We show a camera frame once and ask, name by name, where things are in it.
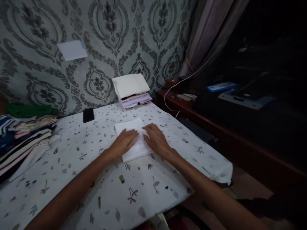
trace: smartphone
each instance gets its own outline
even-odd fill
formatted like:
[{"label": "smartphone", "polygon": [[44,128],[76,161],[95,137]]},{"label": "smartphone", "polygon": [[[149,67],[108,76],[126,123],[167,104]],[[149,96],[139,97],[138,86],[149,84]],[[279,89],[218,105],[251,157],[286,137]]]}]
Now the smartphone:
[{"label": "smartphone", "polygon": [[91,120],[94,120],[94,110],[91,109],[86,109],[83,111],[83,123],[89,122]]}]

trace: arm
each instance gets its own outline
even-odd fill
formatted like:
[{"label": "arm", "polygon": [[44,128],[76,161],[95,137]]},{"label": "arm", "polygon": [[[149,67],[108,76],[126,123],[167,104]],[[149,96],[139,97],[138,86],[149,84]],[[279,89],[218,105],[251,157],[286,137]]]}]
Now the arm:
[{"label": "arm", "polygon": [[111,160],[121,157],[136,142],[137,131],[123,130],[110,148],[73,178],[26,226],[25,230],[59,229]]},{"label": "arm", "polygon": [[184,160],[172,149],[161,130],[154,124],[143,127],[144,139],[157,154],[169,161],[200,195],[205,204],[227,229],[268,229],[239,202],[229,197],[219,186]]}]

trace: stack of folded clothes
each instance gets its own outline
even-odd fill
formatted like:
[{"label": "stack of folded clothes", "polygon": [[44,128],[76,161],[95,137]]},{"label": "stack of folded clothes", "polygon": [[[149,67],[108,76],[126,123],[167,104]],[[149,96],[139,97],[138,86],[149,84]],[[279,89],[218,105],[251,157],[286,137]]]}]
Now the stack of folded clothes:
[{"label": "stack of folded clothes", "polygon": [[145,104],[152,100],[147,93],[150,88],[141,73],[113,78],[112,81],[115,92],[124,109]]},{"label": "stack of folded clothes", "polygon": [[0,116],[0,183],[17,178],[51,150],[49,145],[60,138],[51,137],[57,121],[54,115]]}]

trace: damask pattern wallpaper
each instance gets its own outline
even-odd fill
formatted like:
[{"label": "damask pattern wallpaper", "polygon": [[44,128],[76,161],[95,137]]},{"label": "damask pattern wallpaper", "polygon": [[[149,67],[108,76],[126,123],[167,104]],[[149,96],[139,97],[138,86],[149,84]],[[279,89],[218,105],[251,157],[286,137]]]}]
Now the damask pattern wallpaper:
[{"label": "damask pattern wallpaper", "polygon": [[[3,0],[0,96],[62,116],[118,101],[111,79],[142,73],[151,89],[177,77],[197,0]],[[57,43],[81,39],[65,61]]]}]

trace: patterned tablecloth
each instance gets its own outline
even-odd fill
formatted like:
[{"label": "patterned tablecloth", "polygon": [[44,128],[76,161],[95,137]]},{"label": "patterned tablecloth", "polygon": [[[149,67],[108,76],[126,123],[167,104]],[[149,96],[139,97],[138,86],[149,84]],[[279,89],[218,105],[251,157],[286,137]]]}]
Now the patterned tablecloth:
[{"label": "patterned tablecloth", "polygon": [[[24,229],[55,195],[116,138],[114,124],[140,117],[155,123],[171,147],[203,174],[230,183],[232,164],[178,120],[153,103],[122,110],[119,103],[59,120],[51,152],[0,190],[1,229]],[[110,165],[95,180],[63,229],[132,229],[185,200],[189,184],[156,154],[126,164]]]}]

